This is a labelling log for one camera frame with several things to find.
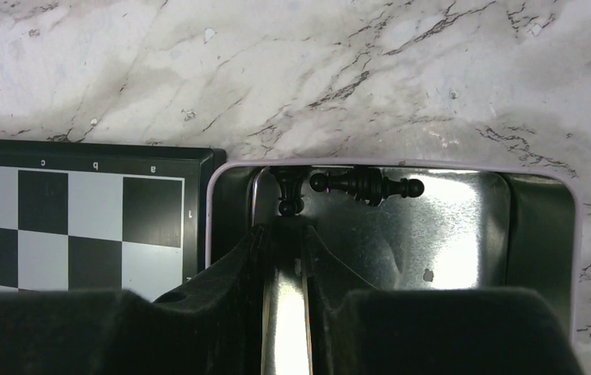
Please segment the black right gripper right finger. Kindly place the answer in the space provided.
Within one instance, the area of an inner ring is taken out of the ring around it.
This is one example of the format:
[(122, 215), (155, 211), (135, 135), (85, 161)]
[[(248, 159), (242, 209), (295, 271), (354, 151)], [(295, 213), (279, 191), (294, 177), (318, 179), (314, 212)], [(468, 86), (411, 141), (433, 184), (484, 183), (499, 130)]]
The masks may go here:
[(314, 227), (308, 257), (316, 374), (580, 374), (544, 300), (522, 288), (379, 290), (343, 264)]

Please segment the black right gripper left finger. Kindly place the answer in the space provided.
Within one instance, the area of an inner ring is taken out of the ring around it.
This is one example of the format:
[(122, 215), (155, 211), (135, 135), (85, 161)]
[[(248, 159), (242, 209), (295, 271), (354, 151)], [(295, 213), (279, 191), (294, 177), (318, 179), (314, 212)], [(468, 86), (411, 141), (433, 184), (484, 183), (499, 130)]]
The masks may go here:
[(0, 374), (257, 374), (258, 225), (150, 302), (132, 291), (0, 292)]

